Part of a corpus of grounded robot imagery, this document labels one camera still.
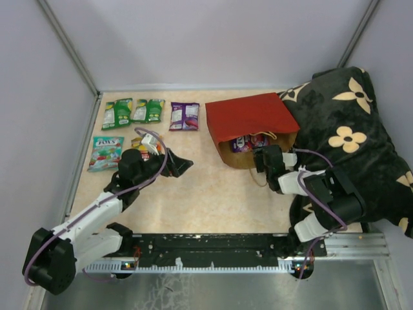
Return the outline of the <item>purple candy bag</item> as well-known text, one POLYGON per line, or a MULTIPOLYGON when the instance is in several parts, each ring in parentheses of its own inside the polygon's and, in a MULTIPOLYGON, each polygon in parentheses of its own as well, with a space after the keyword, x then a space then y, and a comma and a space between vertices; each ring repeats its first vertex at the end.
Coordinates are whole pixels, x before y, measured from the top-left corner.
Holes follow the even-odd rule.
POLYGON ((169 131, 199 130, 199 103, 171 102, 169 131))
POLYGON ((254 147, 264 147, 269 145, 268 136, 264 134, 245 135, 230 141, 230 150, 233 153, 249 152, 254 147))

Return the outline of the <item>red brown paper bag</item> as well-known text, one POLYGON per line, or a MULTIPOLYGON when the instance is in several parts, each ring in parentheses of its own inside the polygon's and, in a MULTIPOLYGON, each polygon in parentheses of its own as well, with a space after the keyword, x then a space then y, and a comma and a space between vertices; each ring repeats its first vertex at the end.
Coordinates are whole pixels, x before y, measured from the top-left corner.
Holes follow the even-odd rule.
POLYGON ((275 93, 258 94, 205 104, 206 124, 222 162, 234 169, 251 169, 251 151, 234 153, 230 141, 241 136, 264 134, 271 144, 286 152, 300 127, 275 93))

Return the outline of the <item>orange candy bag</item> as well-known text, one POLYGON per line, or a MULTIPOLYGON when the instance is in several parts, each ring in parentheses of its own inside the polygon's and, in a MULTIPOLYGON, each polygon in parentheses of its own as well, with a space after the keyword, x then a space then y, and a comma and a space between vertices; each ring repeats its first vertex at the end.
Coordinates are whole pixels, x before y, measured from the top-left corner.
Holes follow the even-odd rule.
MULTIPOLYGON (((149 159, 150 159, 150 156, 153 155, 153 154, 149 154, 149 153, 146 151, 146 149, 144 148, 144 146, 142 146, 142 144, 141 144, 141 140, 142 140, 142 136, 138 136, 138 137, 132 139, 132 140, 131 140, 131 147, 132 147, 133 149, 137 149, 137 150, 140 152, 143 160, 146 161, 146 160, 149 160, 149 159)), ((160 142, 158 142, 157 146, 158 146, 158 150, 161 152, 161 144, 160 144, 160 142)))

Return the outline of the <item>green yellow snack bag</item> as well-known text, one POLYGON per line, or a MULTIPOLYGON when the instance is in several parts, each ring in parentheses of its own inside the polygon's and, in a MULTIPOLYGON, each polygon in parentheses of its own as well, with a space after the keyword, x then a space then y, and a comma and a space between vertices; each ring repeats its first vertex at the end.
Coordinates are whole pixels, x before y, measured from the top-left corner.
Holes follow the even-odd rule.
POLYGON ((138 99, 132 123, 160 123, 164 104, 163 99, 138 99))
POLYGON ((132 98, 109 101, 105 104, 105 113, 101 130, 128 127, 131 124, 132 98))

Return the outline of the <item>colourful candy bag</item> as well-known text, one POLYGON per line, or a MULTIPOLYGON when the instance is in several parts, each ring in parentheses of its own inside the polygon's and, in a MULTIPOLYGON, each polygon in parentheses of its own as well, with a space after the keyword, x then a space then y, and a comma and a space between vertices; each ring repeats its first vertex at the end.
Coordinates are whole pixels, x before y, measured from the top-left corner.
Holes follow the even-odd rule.
POLYGON ((93 137, 92 153, 87 171, 98 172, 117 169, 123 142, 124 137, 121 136, 93 137))

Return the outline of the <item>black floral pillow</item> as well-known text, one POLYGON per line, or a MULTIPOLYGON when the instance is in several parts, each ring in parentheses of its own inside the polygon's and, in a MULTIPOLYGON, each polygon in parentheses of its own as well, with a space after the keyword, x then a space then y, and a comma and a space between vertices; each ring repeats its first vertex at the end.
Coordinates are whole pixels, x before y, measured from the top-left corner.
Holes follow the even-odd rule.
POLYGON ((294 142, 299 165, 309 171, 339 167, 366 203, 361 222, 388 220, 411 238, 412 170, 381 121, 368 72, 319 72, 279 97, 300 127, 294 142))

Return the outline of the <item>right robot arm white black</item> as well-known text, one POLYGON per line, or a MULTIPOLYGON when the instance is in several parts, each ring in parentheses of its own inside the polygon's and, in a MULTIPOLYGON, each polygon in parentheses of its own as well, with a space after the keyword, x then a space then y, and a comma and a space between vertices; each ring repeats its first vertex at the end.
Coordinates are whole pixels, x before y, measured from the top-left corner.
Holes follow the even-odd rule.
POLYGON ((297 148, 283 152, 278 145, 254 147, 252 155, 257 172, 265 173, 272 191, 308 198, 312 206, 310 214, 289 229, 280 246, 280 257, 304 255, 311 251, 311 242, 346 231, 351 223, 365 215, 366 203, 355 185, 324 155, 297 148), (300 166, 298 170, 287 170, 288 166, 297 163, 298 152, 323 159, 327 168, 310 171, 300 166))

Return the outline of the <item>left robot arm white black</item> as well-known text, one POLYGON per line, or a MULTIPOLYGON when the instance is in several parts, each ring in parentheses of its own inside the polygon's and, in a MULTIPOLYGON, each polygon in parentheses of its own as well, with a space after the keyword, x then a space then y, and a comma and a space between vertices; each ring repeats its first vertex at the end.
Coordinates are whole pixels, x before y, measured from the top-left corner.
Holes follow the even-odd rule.
POLYGON ((170 149, 147 160, 136 149, 124 151, 110 183, 88 207, 53 229, 40 228, 32 235, 22 270, 26 284, 58 295, 94 261, 112 253, 129 255, 134 248, 130 229, 118 223, 107 225, 103 232, 97 229, 129 208, 158 176, 178 178, 193 164, 170 149))

